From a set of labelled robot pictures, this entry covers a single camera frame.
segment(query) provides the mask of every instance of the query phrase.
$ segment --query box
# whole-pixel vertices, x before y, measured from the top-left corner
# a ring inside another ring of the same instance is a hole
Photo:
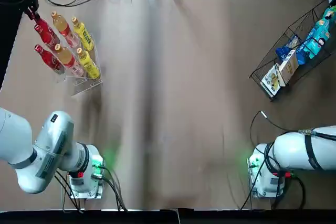
[[[280,78],[279,82],[282,87],[286,86],[290,78],[293,76],[294,72],[298,69],[299,62],[296,58],[296,51],[292,50],[288,53],[287,57],[281,63],[279,67]]]
[[[280,89],[279,79],[282,80],[279,72],[279,64],[276,63],[270,70],[268,70],[267,74],[260,82],[260,85],[266,90],[271,98],[275,96]]]

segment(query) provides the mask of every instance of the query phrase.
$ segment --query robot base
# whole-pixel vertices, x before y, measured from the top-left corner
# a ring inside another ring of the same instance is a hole
[[[103,195],[103,189],[104,189],[104,183],[99,182],[97,187],[95,187],[92,191],[89,191],[87,193],[79,193],[77,191],[74,191],[73,193],[75,196],[71,194],[72,199],[101,199]]]
[[[80,199],[101,199],[103,193],[104,180],[94,179],[91,176],[104,176],[104,169],[98,166],[105,166],[103,158],[99,155],[96,147],[87,145],[89,151],[89,161],[85,172],[80,178],[70,177],[70,186],[74,193],[72,198]]]
[[[259,144],[258,149],[262,152],[265,150],[265,144]],[[252,156],[247,159],[247,170],[249,175],[250,188],[253,186],[253,182],[256,179],[260,166],[264,162],[264,155],[254,150]],[[264,164],[260,170],[256,183],[252,189],[251,195],[255,198],[275,198],[278,187],[278,177],[273,175]],[[285,182],[282,181],[278,196],[283,192]]]

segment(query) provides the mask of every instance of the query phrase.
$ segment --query black wire basket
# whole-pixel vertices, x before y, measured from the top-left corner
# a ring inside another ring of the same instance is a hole
[[[334,24],[330,23],[329,33],[331,36],[326,43],[317,41],[312,37],[307,38],[310,31],[315,26],[315,23],[323,17],[323,13],[328,7],[329,3],[325,0],[292,23],[250,75],[250,78],[260,86],[271,101],[282,93],[283,90],[287,89],[289,86],[293,86],[298,80],[333,54],[333,45],[335,45],[336,42],[336,26]],[[315,56],[312,59],[305,57],[306,63],[304,65],[299,65],[289,81],[284,82],[281,71],[279,71],[281,60],[276,53],[276,50],[285,45],[289,45],[294,38],[296,43],[292,43],[290,47],[288,46],[292,50],[297,50],[298,48],[303,47],[311,51],[306,46],[308,40],[315,40],[321,46],[321,50],[317,54],[314,54]]]

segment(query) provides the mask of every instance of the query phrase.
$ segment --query yellow bottle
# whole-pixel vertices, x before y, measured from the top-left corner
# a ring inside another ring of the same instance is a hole
[[[96,64],[91,60],[90,55],[87,51],[77,48],[77,54],[79,57],[79,63],[85,68],[88,72],[89,77],[92,79],[99,78],[99,69]]]
[[[73,30],[75,31],[76,34],[78,34],[80,41],[82,42],[84,48],[88,51],[91,51],[94,47],[94,42],[85,28],[85,25],[83,22],[78,22],[78,19],[76,17],[72,17],[72,22],[73,22]]]

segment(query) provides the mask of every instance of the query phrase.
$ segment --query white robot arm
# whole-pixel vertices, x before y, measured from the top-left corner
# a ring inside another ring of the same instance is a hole
[[[280,171],[336,170],[336,126],[313,129],[316,132],[334,136],[335,140],[311,135],[310,131],[288,132],[272,144],[255,148],[247,161],[250,181],[257,178],[255,197],[276,197]],[[282,194],[284,183],[284,179],[280,181],[278,195]]]
[[[56,169],[68,171],[70,186],[80,198],[101,198],[103,159],[93,145],[72,141],[74,125],[63,111],[48,117],[32,144],[32,129],[24,118],[0,108],[0,159],[17,174],[20,188],[37,194],[46,189]]]

